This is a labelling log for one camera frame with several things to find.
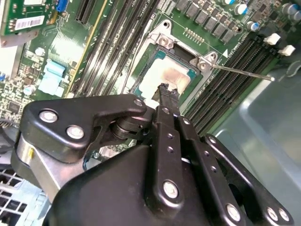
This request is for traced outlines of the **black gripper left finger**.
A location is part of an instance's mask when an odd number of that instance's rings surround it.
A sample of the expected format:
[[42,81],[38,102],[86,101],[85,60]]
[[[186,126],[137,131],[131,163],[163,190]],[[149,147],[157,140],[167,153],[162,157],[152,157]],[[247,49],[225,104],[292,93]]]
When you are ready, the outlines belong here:
[[152,212],[180,212],[185,198],[171,91],[159,85],[156,109],[133,94],[31,102],[24,108],[16,154],[52,206],[76,176],[129,148],[150,146],[145,202]]

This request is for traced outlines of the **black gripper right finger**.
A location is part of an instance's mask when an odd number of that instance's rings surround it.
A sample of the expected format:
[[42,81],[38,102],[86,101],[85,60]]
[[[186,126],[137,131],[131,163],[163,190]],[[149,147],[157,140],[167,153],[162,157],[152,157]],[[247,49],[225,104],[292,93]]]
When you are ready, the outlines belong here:
[[171,91],[172,110],[184,156],[190,160],[205,213],[214,226],[293,226],[293,217],[266,187],[213,135],[199,137],[179,113],[179,93]]

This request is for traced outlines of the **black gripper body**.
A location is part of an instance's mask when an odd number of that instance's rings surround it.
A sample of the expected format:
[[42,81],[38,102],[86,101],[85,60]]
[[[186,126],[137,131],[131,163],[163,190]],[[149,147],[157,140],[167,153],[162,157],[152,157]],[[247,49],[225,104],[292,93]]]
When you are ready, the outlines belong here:
[[209,226],[192,165],[182,162],[185,203],[173,218],[147,206],[144,193],[152,148],[140,145],[76,176],[55,196],[47,226]]

